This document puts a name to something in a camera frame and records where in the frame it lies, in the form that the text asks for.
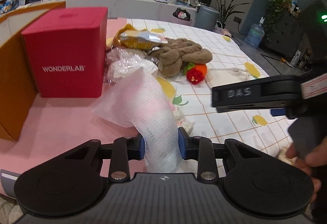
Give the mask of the person's right hand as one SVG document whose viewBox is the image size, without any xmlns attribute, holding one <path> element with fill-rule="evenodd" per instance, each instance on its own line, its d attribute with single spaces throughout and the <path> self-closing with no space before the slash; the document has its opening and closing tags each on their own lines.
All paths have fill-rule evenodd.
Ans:
<svg viewBox="0 0 327 224">
<path fill-rule="evenodd" d="M 314 202 L 317 199 L 317 193 L 321 189 L 321 181 L 313 176 L 313 168 L 326 165 L 327 162 L 326 149 L 327 149 L 327 142 L 325 137 L 320 145 L 318 145 L 315 149 L 313 149 L 311 153 L 307 154 L 305 159 L 301 159 L 298 157 L 298 152 L 296 150 L 294 143 L 291 144 L 291 146 L 286 152 L 286 157 L 288 159 L 296 158 L 294 166 L 302 170 L 303 172 L 305 172 L 311 177 L 311 180 L 314 185 L 314 194 L 311 199 L 311 202 Z"/>
</svg>

